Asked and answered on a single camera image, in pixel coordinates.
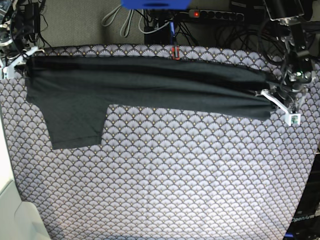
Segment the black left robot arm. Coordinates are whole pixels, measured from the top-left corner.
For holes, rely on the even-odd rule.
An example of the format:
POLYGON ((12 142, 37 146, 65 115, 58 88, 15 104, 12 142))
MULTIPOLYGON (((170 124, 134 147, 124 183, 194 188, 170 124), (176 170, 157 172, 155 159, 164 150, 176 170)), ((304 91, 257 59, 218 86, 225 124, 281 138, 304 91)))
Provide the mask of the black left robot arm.
POLYGON ((258 44, 267 62, 281 68, 281 77, 278 83, 272 83, 269 89, 263 89, 258 94, 284 112, 284 121, 288 126, 299 125, 299 110, 306 98, 307 86, 316 79, 315 63, 302 25, 304 10, 299 0, 265 0, 263 3, 268 17, 258 31, 258 44), (262 32, 269 22, 277 22, 286 29, 279 35, 285 46, 282 61, 271 59, 264 49, 262 32))

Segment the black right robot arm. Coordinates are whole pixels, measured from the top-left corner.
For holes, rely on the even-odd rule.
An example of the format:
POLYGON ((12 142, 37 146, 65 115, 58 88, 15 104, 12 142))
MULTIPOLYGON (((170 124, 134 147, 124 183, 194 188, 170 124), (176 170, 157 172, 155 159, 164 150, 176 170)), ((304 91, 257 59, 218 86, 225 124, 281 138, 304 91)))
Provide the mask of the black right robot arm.
POLYGON ((0 79, 15 77, 16 68, 37 52, 41 40, 41 17, 45 0, 2 0, 0 2, 0 79))

